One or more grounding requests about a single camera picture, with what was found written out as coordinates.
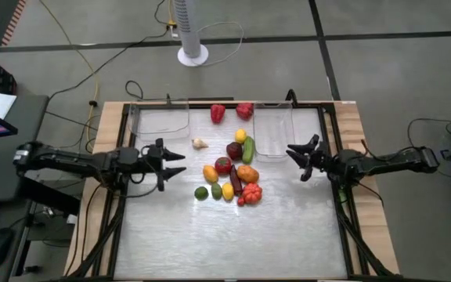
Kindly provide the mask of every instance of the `clear plastic container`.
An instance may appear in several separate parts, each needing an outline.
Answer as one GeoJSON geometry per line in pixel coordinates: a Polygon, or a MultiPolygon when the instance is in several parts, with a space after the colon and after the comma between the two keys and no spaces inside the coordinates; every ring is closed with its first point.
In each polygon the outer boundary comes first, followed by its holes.
{"type": "Polygon", "coordinates": [[[294,143],[291,102],[254,105],[254,140],[256,160],[285,161],[287,145],[294,143]]]}
{"type": "Polygon", "coordinates": [[[130,131],[142,140],[176,139],[189,135],[189,101],[174,99],[130,104],[130,131]]]}

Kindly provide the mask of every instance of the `green cucumber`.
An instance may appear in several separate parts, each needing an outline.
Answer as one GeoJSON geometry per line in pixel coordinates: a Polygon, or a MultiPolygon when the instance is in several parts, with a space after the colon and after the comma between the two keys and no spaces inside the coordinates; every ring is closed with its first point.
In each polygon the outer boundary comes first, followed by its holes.
{"type": "Polygon", "coordinates": [[[247,139],[244,140],[243,163],[245,164],[251,163],[251,160],[254,159],[254,151],[255,151],[255,142],[250,136],[247,136],[247,139]]]}

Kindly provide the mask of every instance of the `yellow cable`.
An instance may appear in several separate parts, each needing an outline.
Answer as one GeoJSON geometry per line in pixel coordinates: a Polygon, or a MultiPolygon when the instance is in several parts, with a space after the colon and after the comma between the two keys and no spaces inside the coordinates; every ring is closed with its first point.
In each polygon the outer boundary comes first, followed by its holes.
{"type": "MultiPolygon", "coordinates": [[[[52,16],[52,18],[55,20],[56,24],[60,27],[60,29],[63,32],[63,35],[65,35],[67,41],[69,42],[70,47],[74,51],[76,51],[79,54],[79,56],[81,56],[81,58],[85,61],[85,63],[88,65],[88,68],[92,72],[93,79],[95,79],[95,95],[93,96],[93,100],[96,101],[97,100],[97,96],[99,95],[99,78],[97,77],[97,74],[93,70],[92,65],[90,64],[90,62],[88,62],[88,60],[85,58],[85,56],[83,56],[83,54],[81,52],[79,52],[79,50],[72,44],[72,42],[70,41],[69,35],[67,35],[67,32],[63,29],[62,24],[60,24],[60,22],[53,15],[52,11],[50,11],[48,6],[42,0],[39,0],[39,2],[45,7],[46,11],[48,11],[50,16],[52,16]]],[[[90,123],[92,122],[93,107],[94,106],[90,106],[90,112],[88,114],[88,121],[86,122],[86,124],[88,125],[88,127],[86,128],[86,139],[88,140],[87,142],[88,142],[88,147],[90,148],[90,150],[93,150],[93,146],[90,143],[90,128],[89,128],[90,123]]]]}
{"type": "Polygon", "coordinates": [[[170,19],[168,21],[169,25],[176,25],[177,23],[173,20],[173,15],[171,14],[171,2],[173,0],[168,0],[168,18],[170,19]]]}

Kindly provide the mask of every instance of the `garlic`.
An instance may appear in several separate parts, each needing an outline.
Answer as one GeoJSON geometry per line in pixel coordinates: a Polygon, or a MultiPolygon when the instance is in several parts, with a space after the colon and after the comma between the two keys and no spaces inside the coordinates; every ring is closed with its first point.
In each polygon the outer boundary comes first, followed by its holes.
{"type": "Polygon", "coordinates": [[[202,148],[208,148],[208,145],[201,139],[196,138],[191,140],[193,142],[194,149],[202,149],[202,148]]]}

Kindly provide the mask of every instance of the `gray floor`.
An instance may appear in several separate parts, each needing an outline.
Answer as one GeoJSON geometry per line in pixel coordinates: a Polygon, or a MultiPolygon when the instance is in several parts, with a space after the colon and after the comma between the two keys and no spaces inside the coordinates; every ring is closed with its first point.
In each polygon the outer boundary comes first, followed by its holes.
{"type": "MultiPolygon", "coordinates": [[[[157,1],[71,0],[47,2],[75,43],[136,41],[161,30],[152,13],[157,1]]],[[[235,20],[247,36],[315,34],[305,0],[201,0],[200,24],[235,20]]],[[[451,1],[317,1],[325,34],[451,31],[451,1]]],[[[166,19],[164,9],[161,19],[166,19]]],[[[211,30],[204,37],[231,37],[234,28],[211,30]]],[[[65,44],[55,23],[31,0],[10,45],[65,44]]],[[[341,98],[358,101],[370,149],[377,154],[407,145],[413,118],[451,119],[451,38],[328,42],[341,98]]],[[[210,46],[220,58],[235,45],[210,46]]],[[[85,55],[99,66],[117,50],[85,55]]],[[[289,88],[301,99],[331,99],[317,42],[244,44],[230,60],[188,69],[176,60],[176,47],[132,49],[99,75],[101,101],[127,100],[124,84],[139,81],[147,98],[233,96],[282,99],[289,88]]],[[[21,93],[50,95],[88,74],[77,54],[0,53],[0,64],[16,76],[21,93]]],[[[93,81],[54,99],[49,110],[84,121],[93,81]]],[[[444,124],[419,122],[412,137],[437,151],[451,146],[444,124]]],[[[74,143],[81,127],[47,116],[39,138],[56,146],[74,143]]],[[[451,174],[451,163],[440,168],[451,174]]],[[[45,172],[53,180],[58,172],[45,172]]],[[[451,179],[401,172],[378,177],[401,273],[407,277],[451,280],[451,179]]],[[[63,262],[56,263],[62,268],[63,262]]]]}

